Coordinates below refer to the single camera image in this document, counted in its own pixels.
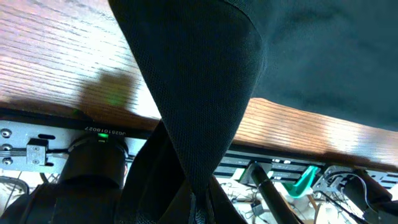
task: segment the green led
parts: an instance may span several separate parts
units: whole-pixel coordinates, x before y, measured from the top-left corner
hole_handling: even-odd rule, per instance
[[[101,138],[108,138],[109,135],[108,135],[108,134],[104,134],[104,133],[98,133],[98,137],[101,137]]]

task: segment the green clip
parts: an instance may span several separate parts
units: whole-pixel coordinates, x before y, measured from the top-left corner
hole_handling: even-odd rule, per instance
[[[307,170],[301,175],[300,180],[296,184],[282,184],[289,195],[293,198],[303,197],[305,191],[311,187],[318,168],[316,166],[308,166]]]

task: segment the dark fabric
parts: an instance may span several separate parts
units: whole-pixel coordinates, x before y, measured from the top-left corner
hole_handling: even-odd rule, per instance
[[[394,3],[111,0],[197,197],[197,223],[251,96],[398,128]]]
[[[397,1],[231,1],[267,48],[253,97],[398,131]]]
[[[245,219],[236,211],[231,201],[221,188],[215,177],[210,179],[209,193],[211,198],[212,211],[215,216],[215,223],[218,224],[243,224]]]
[[[14,203],[10,204],[1,215],[0,224],[23,223],[22,215],[29,203],[29,195],[21,195]]]
[[[116,223],[157,223],[184,180],[169,135],[160,122],[131,165]]]
[[[200,197],[264,69],[261,37],[225,2],[123,0],[111,7]]]
[[[51,223],[99,224],[113,222],[114,201],[107,196],[58,197]]]
[[[194,224],[196,197],[188,182],[184,182],[158,224]]]

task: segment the black pipe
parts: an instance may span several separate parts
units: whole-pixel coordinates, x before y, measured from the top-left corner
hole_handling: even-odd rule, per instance
[[[298,223],[293,212],[286,205],[282,196],[276,190],[261,166],[253,163],[251,177],[266,201],[277,223]]]
[[[357,217],[356,215],[354,215],[353,213],[349,212],[347,209],[345,209],[343,206],[341,206],[339,203],[337,203],[335,200],[331,199],[331,197],[327,196],[327,194],[323,193],[320,190],[314,191],[314,194],[316,193],[321,193],[323,196],[325,196],[325,198],[330,201],[331,203],[333,203],[336,207],[340,208],[341,210],[343,210],[344,212],[346,212],[353,220],[355,220],[358,223],[363,223],[363,224],[369,224],[367,221],[363,220],[362,218]]]
[[[69,150],[61,184],[123,188],[128,149],[122,141],[90,135],[74,142]]]
[[[372,177],[370,177],[363,170],[354,170],[356,177],[349,180],[343,189],[343,193],[352,201],[354,204],[361,209],[366,211],[368,209],[368,203],[370,206],[378,203],[390,202],[392,195],[383,186],[377,183]],[[366,195],[365,189],[362,185],[361,179],[366,184]]]

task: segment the wood grain surface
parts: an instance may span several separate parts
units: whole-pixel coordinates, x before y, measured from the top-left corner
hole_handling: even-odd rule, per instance
[[[0,101],[43,113],[79,108],[96,121],[145,129],[160,118],[107,0],[2,0]],[[343,161],[398,162],[398,133],[259,98],[249,102],[235,142]]]

